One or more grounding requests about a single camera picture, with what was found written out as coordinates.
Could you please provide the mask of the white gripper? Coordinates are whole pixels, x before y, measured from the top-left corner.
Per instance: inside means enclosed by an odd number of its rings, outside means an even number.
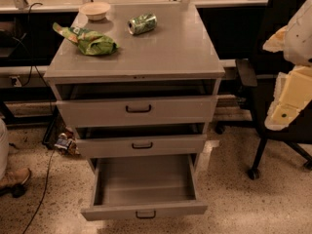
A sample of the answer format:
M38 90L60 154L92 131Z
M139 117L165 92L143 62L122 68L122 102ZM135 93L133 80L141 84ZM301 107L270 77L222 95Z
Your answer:
M278 74L274 99L264 121L267 129L281 131L312 100L312 68L308 67L312 65L312 0L306 0L287 27L277 30L262 49L271 53L284 51L284 58L296 64L288 74Z

